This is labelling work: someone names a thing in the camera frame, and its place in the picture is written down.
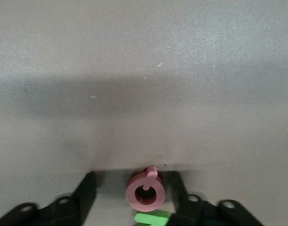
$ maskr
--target pink ring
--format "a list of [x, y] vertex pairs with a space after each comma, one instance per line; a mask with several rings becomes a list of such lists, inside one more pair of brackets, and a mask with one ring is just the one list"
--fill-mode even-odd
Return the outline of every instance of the pink ring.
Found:
[[[155, 190], [155, 195], [151, 198], [144, 199], [136, 194], [136, 189], [143, 186], [144, 190], [152, 187]], [[133, 176], [126, 189], [126, 199], [129, 205], [140, 212], [150, 212], [159, 208], [165, 201], [165, 189], [163, 181], [158, 176], [156, 166], [150, 166], [146, 172], [142, 172]]]

